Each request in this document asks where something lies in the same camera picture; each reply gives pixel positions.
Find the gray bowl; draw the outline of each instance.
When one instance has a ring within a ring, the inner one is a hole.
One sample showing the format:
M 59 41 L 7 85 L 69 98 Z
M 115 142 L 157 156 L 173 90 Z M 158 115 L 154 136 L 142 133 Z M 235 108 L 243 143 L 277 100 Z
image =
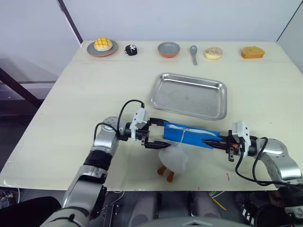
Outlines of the gray bowl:
M 158 51 L 163 57 L 172 58 L 179 53 L 180 46 L 174 42 L 164 42 L 158 46 Z

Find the metal tray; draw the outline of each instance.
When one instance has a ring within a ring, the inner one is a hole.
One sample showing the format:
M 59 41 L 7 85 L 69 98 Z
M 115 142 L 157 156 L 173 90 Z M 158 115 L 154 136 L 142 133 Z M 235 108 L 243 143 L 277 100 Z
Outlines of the metal tray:
M 149 104 L 157 109 L 218 121 L 227 114 L 227 87 L 220 81 L 160 74 Z

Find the table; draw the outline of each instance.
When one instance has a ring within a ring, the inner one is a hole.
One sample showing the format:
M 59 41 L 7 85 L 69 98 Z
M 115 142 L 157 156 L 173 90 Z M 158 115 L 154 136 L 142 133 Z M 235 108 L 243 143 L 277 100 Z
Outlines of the table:
M 0 175 L 1 186 L 66 190 L 92 145 L 94 127 L 108 116 L 117 116 L 129 99 L 148 101 L 156 77 L 163 72 L 215 79 L 228 90 L 227 117 L 221 121 L 156 110 L 146 105 L 151 117 L 220 131 L 227 135 L 232 123 L 244 120 L 250 134 L 275 138 L 288 147 L 290 156 L 303 167 L 302 74 L 277 43 L 271 42 L 178 42 L 180 53 L 165 59 L 157 53 L 161 42 L 119 41 L 118 51 L 106 58 L 86 52 L 85 41 L 58 78 L 32 122 L 9 157 Z M 127 56 L 127 44 L 138 55 Z M 198 47 L 194 66 L 189 47 Z M 256 45 L 266 53 L 262 59 L 243 59 L 244 46 Z M 219 46 L 223 57 L 211 61 L 206 48 Z M 129 105 L 123 118 L 131 121 L 138 104 Z M 151 139 L 160 139 L 162 127 L 151 127 Z M 184 145 L 189 153 L 187 170 L 173 183 L 157 175 L 158 151 L 145 149 L 139 141 L 121 141 L 109 169 L 109 190 L 219 191 L 265 190 L 238 177 L 235 162 L 216 149 Z M 253 158 L 243 160 L 239 171 L 251 176 Z M 262 163 L 257 177 L 269 180 Z

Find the spoon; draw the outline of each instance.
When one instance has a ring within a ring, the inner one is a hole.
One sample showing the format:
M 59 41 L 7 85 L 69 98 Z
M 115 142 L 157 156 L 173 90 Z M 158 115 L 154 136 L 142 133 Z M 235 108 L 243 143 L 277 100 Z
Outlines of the spoon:
M 191 46 L 190 47 L 190 53 L 193 56 L 193 63 L 194 63 L 194 65 L 198 65 L 197 59 L 196 59 L 197 50 L 198 50 L 197 46 Z

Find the blue cloth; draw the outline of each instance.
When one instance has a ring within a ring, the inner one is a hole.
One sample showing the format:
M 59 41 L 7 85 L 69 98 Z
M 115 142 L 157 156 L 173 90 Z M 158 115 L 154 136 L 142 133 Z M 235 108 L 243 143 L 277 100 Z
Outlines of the blue cloth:
M 213 133 L 216 136 L 209 135 L 206 133 L 198 133 L 198 132 L 193 132 L 193 131 L 185 131 L 182 143 L 187 143 L 187 144 L 192 144 L 204 148 L 213 148 L 205 143 L 203 143 L 203 140 L 216 140 L 216 141 L 221 141 L 222 138 L 220 138 L 220 133 L 218 131 L 211 131 L 211 130 L 206 130 L 206 129 L 200 129 L 200 128 L 195 128 L 195 127 L 190 127 L 182 124 L 176 124 L 176 123 L 171 123 L 171 122 L 164 122 L 164 136 L 163 138 L 166 140 L 172 140 L 176 142 L 180 142 L 183 134 L 182 129 L 174 129 L 168 127 L 168 125 L 175 125 L 178 127 L 186 128 L 186 129 L 198 129 L 198 130 L 204 130 Z

